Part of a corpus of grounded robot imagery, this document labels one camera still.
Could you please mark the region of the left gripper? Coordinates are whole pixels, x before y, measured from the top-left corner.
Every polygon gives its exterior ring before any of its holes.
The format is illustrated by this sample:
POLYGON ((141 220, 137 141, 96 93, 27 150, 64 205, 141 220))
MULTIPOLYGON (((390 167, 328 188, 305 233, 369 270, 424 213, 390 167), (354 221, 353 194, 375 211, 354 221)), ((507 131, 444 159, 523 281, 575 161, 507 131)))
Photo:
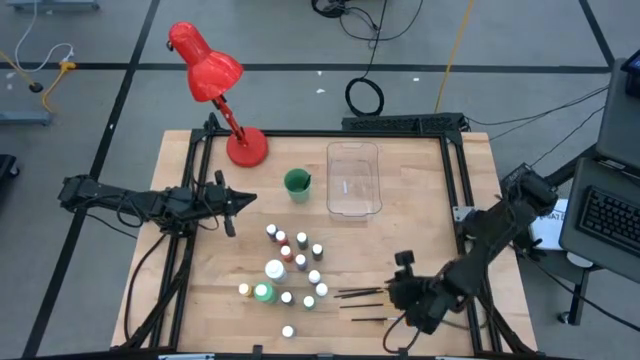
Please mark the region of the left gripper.
POLYGON ((224 216, 226 235, 235 237, 236 230, 232 218, 254 202, 257 195, 236 191, 227 186, 221 170, 215 171, 214 178, 216 185, 207 183, 202 186, 198 193, 198 199, 211 216, 224 216))

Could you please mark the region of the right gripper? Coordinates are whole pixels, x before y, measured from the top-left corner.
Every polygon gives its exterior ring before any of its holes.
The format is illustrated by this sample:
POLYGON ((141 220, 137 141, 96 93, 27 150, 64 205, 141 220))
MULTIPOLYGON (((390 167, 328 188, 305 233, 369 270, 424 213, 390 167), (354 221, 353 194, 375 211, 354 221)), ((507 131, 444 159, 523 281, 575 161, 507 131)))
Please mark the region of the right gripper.
POLYGON ((399 269, 386 281, 390 302, 405 313, 408 326, 433 334, 449 310, 451 294, 430 277, 414 276, 412 250, 395 253, 394 259, 399 269))

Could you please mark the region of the clear plastic bin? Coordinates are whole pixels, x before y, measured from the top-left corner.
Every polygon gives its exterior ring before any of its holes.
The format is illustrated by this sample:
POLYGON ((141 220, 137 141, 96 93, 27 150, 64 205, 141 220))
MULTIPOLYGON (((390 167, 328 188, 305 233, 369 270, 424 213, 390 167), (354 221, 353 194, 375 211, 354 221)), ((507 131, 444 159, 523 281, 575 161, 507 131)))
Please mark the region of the clear plastic bin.
POLYGON ((382 209, 379 148, 372 142, 327 146, 327 209, 336 221, 368 221, 382 209))

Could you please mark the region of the large white paint bottle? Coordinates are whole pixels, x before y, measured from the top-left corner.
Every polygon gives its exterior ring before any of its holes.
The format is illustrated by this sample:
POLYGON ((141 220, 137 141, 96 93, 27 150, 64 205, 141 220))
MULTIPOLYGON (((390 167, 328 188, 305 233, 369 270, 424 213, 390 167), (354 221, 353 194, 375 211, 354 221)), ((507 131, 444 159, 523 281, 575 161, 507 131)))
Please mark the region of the large white paint bottle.
POLYGON ((287 271, 284 264, 278 259, 269 260, 265 265, 266 276, 274 283, 281 284, 286 281, 287 271))

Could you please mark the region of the large green paint bottle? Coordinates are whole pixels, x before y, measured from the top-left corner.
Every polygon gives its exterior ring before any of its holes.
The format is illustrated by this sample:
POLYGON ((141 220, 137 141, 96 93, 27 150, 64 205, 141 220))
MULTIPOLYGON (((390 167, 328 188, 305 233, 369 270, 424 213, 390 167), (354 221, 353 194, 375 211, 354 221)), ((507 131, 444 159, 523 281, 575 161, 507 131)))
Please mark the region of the large green paint bottle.
POLYGON ((263 303, 273 304, 278 301, 279 295, 271 283, 261 282, 254 287, 254 297, 263 303))

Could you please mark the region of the light green plastic cup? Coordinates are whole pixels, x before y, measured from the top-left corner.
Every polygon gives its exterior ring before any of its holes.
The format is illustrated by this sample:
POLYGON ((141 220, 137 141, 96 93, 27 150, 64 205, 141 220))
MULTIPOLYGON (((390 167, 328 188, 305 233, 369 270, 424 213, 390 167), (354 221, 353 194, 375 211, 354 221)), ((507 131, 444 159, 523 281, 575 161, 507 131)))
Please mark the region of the light green plastic cup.
POLYGON ((294 168, 289 170, 284 177, 284 186, 291 200, 295 203, 304 203, 310 198, 311 185, 306 191, 301 191, 308 174, 310 173, 305 169, 294 168))

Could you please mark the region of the red desk lamp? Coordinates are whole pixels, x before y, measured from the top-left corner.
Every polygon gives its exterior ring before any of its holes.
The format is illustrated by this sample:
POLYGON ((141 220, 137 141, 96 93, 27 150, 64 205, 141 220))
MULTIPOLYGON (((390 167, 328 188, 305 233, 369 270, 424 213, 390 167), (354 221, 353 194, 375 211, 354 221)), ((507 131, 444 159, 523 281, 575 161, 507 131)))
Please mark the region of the red desk lamp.
POLYGON ((268 155, 267 137, 258 128, 241 126, 224 97, 241 79, 243 66, 232 56, 212 49, 189 22, 171 26, 168 44, 187 66, 187 83, 194 100, 213 103, 228 123, 232 132, 226 144, 230 160, 246 168, 261 164, 268 155))

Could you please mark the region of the white paper sheet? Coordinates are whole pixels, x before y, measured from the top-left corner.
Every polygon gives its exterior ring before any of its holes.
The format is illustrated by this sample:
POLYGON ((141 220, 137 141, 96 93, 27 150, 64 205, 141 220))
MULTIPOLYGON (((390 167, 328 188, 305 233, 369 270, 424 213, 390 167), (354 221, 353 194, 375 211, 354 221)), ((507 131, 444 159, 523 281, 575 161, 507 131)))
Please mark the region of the white paper sheet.
POLYGON ((561 250, 559 239, 567 205, 568 200, 560 198, 550 214, 538 217, 529 226, 532 240, 534 242, 539 241, 536 248, 541 250, 561 250))

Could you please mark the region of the black power strip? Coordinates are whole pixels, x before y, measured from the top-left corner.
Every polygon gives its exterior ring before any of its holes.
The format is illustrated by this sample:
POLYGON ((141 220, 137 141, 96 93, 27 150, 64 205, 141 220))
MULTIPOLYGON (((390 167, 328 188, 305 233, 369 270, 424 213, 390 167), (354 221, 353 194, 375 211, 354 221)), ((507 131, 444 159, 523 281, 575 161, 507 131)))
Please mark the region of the black power strip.
POLYGON ((343 130, 428 133, 460 131, 470 126, 462 113, 345 117, 343 130))

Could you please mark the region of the black workstation leg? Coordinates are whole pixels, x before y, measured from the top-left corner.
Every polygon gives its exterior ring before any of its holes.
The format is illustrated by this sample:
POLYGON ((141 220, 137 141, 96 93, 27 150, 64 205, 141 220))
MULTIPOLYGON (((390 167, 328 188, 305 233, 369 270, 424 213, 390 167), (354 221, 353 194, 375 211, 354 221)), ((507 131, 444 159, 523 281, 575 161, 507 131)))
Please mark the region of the black workstation leg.
POLYGON ((578 268, 577 270, 571 270, 569 273, 561 275, 562 278, 573 284, 571 288, 573 295, 571 297, 569 310, 557 315, 557 320, 560 323, 571 326, 579 326, 581 324, 585 305, 582 297, 586 296, 590 273, 590 268, 578 268))

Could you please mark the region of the black keyboard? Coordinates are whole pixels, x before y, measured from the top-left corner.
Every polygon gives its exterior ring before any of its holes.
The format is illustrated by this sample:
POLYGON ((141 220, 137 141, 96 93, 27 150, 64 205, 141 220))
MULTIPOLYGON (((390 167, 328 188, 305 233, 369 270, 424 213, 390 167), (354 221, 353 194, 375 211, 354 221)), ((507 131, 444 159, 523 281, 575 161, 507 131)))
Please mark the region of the black keyboard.
POLYGON ((640 257, 640 205, 596 186, 584 192, 576 229, 640 257))

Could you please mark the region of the grey stand foot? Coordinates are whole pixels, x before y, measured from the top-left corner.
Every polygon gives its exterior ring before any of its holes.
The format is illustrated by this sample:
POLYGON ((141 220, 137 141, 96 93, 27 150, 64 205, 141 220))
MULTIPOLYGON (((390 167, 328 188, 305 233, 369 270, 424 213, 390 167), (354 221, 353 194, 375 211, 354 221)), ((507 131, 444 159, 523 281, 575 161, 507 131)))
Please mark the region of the grey stand foot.
POLYGON ((101 8, 97 0, 3 0, 9 7, 16 11, 22 11, 27 7, 44 7, 53 9, 54 7, 90 7, 93 10, 101 8))
POLYGON ((52 115, 46 111, 3 111, 0 110, 0 125, 43 125, 49 126, 52 115))

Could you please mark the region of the black caster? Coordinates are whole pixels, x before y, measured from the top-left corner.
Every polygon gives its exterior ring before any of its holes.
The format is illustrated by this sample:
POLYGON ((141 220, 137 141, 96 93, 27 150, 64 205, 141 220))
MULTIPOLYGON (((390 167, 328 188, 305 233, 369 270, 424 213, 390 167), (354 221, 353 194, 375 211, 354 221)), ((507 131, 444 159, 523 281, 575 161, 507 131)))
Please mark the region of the black caster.
POLYGON ((17 159, 13 155, 0 154, 0 180, 15 178, 20 174, 17 159))

